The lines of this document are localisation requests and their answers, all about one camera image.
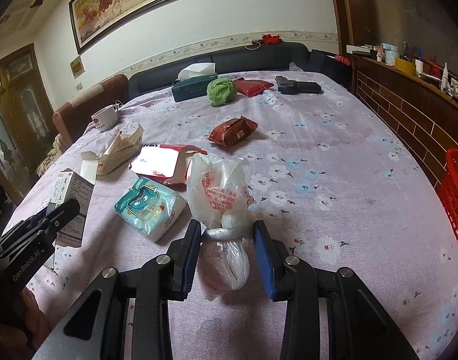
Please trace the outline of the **red white foot-patch box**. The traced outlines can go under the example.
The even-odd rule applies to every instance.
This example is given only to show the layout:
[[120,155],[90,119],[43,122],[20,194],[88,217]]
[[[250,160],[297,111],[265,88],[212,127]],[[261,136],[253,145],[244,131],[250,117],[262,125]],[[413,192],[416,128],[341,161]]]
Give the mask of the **red white foot-patch box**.
[[129,164],[129,169],[162,185],[184,185],[193,155],[207,153],[194,145],[148,144]]

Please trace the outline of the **dark green tissue box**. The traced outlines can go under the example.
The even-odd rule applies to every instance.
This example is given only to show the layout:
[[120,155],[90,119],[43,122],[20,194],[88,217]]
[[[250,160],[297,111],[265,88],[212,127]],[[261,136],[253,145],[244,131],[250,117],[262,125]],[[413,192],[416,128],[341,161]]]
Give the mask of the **dark green tissue box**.
[[208,84],[216,78],[216,63],[192,63],[179,72],[171,86],[174,101],[205,96]]

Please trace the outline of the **black pistol-shaped object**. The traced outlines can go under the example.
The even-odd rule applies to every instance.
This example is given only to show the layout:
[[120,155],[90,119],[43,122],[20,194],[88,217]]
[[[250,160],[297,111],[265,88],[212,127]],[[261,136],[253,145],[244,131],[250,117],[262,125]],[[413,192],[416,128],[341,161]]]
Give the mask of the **black pistol-shaped object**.
[[276,76],[275,80],[281,94],[321,94],[323,92],[316,82],[289,80],[285,76]]

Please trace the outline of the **teal tissue pack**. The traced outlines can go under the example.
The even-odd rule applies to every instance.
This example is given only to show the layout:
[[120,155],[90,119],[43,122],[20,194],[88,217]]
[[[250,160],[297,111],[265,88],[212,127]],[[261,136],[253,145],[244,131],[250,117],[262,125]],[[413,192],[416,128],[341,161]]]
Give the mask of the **teal tissue pack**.
[[186,205],[180,193],[154,180],[140,177],[114,208],[126,223],[151,242],[158,242]]

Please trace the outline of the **yellow container on counter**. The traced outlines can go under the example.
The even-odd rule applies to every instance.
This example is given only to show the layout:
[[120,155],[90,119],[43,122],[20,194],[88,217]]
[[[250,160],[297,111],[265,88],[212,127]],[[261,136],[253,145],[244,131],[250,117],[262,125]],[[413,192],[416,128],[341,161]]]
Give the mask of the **yellow container on counter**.
[[394,63],[395,69],[399,72],[403,72],[408,76],[415,76],[416,75],[416,66],[413,62],[405,60],[403,58],[395,58]]

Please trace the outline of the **white blue medicine box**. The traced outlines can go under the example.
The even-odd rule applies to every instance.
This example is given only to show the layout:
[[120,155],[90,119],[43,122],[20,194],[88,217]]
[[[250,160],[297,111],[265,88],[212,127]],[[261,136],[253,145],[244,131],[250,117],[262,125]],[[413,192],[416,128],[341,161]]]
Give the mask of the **white blue medicine box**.
[[94,187],[94,184],[69,168],[55,177],[55,185],[50,195],[47,213],[63,211],[64,214],[63,219],[59,217],[55,220],[59,228],[51,243],[54,252],[44,263],[46,268],[52,271],[56,269],[56,250],[59,247],[81,247]]

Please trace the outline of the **red flat pouch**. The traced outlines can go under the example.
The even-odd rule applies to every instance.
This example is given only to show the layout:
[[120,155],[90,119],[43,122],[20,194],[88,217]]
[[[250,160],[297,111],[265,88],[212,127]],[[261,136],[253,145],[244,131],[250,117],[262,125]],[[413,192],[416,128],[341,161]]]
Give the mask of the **red flat pouch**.
[[249,98],[262,94],[274,86],[273,83],[264,80],[245,80],[243,77],[234,80],[233,83],[239,94],[243,94]]

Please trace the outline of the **cream red paper bag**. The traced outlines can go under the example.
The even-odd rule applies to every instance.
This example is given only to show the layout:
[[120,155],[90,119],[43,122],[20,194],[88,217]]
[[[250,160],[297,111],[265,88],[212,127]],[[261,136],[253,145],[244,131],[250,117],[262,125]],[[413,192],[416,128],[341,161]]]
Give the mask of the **cream red paper bag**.
[[98,176],[106,176],[117,169],[120,165],[140,153],[142,148],[144,129],[138,124],[137,128],[130,134],[117,133],[110,145],[102,154],[93,151],[83,152],[80,175],[92,184]]

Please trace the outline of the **black leather sofa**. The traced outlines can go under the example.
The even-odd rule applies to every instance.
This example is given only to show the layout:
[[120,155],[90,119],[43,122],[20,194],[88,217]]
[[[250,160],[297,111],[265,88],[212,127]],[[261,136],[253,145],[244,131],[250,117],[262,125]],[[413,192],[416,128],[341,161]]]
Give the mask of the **black leather sofa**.
[[128,99],[171,86],[179,72],[192,63],[214,63],[217,74],[287,71],[290,63],[305,70],[310,54],[309,49],[301,43],[280,42],[256,49],[236,47],[183,58],[132,75],[128,81]]

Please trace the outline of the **floral cushion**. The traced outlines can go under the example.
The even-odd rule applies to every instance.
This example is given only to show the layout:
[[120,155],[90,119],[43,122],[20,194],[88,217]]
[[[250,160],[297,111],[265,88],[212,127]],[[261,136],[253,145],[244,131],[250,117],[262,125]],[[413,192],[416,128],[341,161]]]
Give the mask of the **floral cushion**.
[[42,177],[47,169],[65,152],[66,144],[63,141],[63,138],[60,134],[55,137],[53,141],[52,148],[47,153],[46,158],[44,158],[36,169],[36,174],[38,177]]

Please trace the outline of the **small wall plaque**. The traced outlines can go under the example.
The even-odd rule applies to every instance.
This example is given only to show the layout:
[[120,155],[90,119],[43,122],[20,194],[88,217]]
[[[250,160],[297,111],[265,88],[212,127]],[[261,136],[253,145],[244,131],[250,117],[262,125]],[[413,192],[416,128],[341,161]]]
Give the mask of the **small wall plaque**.
[[74,60],[70,63],[70,68],[74,79],[77,79],[81,74],[85,72],[80,55],[74,58]]

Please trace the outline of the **dark red snack wrapper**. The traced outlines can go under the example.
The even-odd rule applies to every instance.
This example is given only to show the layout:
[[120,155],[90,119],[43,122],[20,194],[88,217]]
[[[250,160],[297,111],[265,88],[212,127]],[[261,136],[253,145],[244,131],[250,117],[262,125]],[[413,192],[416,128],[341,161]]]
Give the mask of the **dark red snack wrapper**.
[[208,140],[219,146],[233,146],[248,138],[257,129],[256,122],[240,116],[217,125],[208,136]]

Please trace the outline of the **red item on sofa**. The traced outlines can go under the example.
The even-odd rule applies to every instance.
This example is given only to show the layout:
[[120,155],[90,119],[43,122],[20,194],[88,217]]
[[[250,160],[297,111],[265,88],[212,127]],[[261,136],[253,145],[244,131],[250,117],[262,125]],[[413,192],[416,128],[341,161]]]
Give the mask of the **red item on sofa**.
[[279,35],[264,34],[258,40],[252,40],[250,44],[244,46],[246,50],[257,50],[265,46],[274,46],[283,42]]

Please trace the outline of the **white mug red logo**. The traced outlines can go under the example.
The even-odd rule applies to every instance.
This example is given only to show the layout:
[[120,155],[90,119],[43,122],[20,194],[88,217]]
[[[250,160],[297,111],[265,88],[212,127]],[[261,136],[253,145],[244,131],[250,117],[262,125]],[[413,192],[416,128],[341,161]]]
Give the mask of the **white mug red logo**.
[[97,130],[101,132],[108,131],[117,124],[119,118],[118,112],[120,105],[118,103],[108,105],[92,114],[91,119]]

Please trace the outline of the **wooden glass door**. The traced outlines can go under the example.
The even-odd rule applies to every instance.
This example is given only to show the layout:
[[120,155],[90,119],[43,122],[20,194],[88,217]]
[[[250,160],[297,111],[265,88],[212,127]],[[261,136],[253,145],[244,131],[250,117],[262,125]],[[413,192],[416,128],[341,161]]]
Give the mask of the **wooden glass door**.
[[0,184],[20,204],[57,130],[32,44],[0,59]]

